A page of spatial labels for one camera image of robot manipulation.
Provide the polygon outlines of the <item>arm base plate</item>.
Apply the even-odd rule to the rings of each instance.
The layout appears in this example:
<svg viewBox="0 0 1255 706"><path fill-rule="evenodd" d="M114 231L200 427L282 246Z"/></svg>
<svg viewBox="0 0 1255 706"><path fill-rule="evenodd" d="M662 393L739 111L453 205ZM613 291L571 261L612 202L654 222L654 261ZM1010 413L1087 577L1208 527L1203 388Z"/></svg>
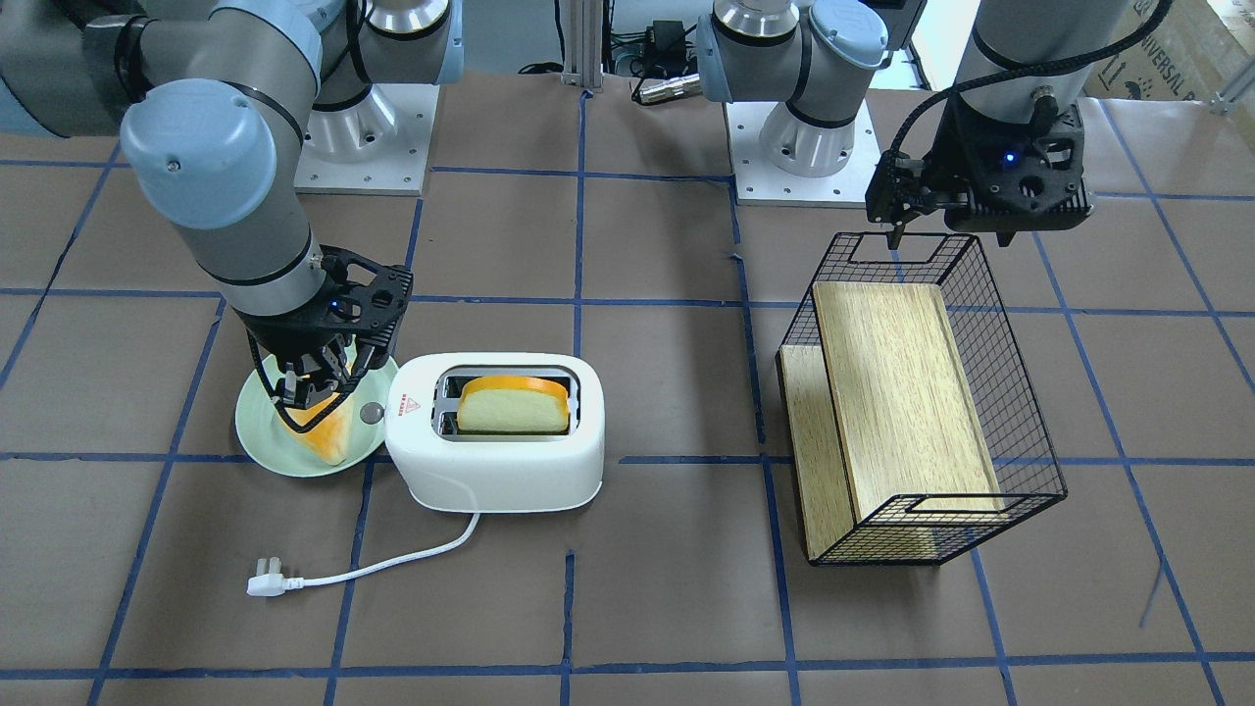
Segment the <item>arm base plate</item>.
<svg viewBox="0 0 1255 706"><path fill-rule="evenodd" d="M866 103L847 125L807 125L784 103L727 103L735 197L740 204L863 209L878 163Z"/></svg>
<svg viewBox="0 0 1255 706"><path fill-rule="evenodd" d="M430 84L376 84L354 107L314 109L295 189L311 196L422 196L441 94Z"/></svg>

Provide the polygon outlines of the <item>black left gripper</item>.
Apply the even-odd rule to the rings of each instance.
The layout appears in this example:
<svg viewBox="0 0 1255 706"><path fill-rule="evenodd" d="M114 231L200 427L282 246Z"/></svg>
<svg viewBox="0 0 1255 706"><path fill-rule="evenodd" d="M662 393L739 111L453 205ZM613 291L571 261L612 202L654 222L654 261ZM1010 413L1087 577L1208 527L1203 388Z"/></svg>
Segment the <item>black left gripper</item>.
<svg viewBox="0 0 1255 706"><path fill-rule="evenodd" d="M1093 213L1084 139L1079 108L1062 109L1052 97L1035 100L1027 124L993 120L954 98L925 161L881 153L865 193L867 219L891 227L889 250L899 250L906 224L932 207L950 229L996 233L999 247L1022 231L1078 227Z"/></svg>

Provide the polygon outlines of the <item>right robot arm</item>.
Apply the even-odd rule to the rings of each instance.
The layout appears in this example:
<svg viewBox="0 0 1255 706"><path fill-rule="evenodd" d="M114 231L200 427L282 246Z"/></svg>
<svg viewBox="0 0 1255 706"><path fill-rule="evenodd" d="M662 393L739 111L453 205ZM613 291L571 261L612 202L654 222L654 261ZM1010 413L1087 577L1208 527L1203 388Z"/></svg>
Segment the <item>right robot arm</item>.
<svg viewBox="0 0 1255 706"><path fill-rule="evenodd" d="M279 369L279 408L382 367L412 278L320 245L315 167L382 188L423 140L385 87L466 66L458 1L5 1L3 130L117 135L142 192Z"/></svg>

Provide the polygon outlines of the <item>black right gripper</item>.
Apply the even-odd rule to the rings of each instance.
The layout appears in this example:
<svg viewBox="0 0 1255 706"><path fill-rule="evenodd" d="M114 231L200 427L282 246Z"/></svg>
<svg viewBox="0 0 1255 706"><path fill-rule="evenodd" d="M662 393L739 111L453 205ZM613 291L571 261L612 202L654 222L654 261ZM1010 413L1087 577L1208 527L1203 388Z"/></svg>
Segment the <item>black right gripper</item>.
<svg viewBox="0 0 1255 706"><path fill-rule="evenodd" d="M384 367L414 283L412 270L378 265L343 247L323 247L312 270L323 281L291 312L238 313L275 357L275 396L282 408L318 408L340 393L343 381L343 393L354 393L368 372Z"/></svg>

